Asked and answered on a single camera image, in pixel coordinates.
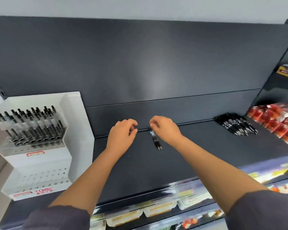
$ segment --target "plastic food container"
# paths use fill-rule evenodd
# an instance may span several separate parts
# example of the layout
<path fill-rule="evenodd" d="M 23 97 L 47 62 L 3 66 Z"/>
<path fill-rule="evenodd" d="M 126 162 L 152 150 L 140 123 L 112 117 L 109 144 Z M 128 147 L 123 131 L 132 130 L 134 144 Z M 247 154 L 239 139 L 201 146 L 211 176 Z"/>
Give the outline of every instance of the plastic food container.
<path fill-rule="evenodd" d="M 151 216 L 155 216 L 155 215 L 170 211 L 172 208 L 176 207 L 176 205 L 177 205 L 177 201 L 174 200 L 172 202 L 167 202 L 167 203 L 162 203 L 159 205 L 146 207 L 143 209 L 143 211 L 146 217 L 151 217 Z"/>
<path fill-rule="evenodd" d="M 118 225 L 127 223 L 132 220 L 138 219 L 141 215 L 143 214 L 143 210 L 136 210 L 136 211 L 131 211 L 122 215 L 118 215 L 116 217 L 113 217 L 111 219 L 107 219 L 107 225 L 109 227 L 116 227 Z"/>
<path fill-rule="evenodd" d="M 90 226 L 90 230 L 105 230 L 105 229 L 106 229 L 105 220 L 96 221 Z"/>
<path fill-rule="evenodd" d="M 200 203 L 201 201 L 208 199 L 208 198 L 212 199 L 212 196 L 210 195 L 209 192 L 206 192 L 202 195 L 192 195 L 189 197 L 180 198 L 180 199 L 178 199 L 177 203 L 178 203 L 178 207 L 181 210 L 184 210 L 184 209 L 186 209 L 190 206 L 193 206 L 197 203 Z"/>

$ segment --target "pen display stand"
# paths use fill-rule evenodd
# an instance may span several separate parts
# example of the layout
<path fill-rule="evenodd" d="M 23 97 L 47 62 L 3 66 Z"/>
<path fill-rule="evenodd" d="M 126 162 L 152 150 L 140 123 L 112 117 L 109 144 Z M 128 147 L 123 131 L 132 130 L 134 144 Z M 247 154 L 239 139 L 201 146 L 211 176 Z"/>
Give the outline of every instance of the pen display stand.
<path fill-rule="evenodd" d="M 13 200 L 65 190 L 92 163 L 94 135 L 79 92 L 9 97 L 0 112 L 52 105 L 64 126 L 61 135 L 25 145 L 9 136 L 0 145 L 14 167 L 1 191 Z"/>

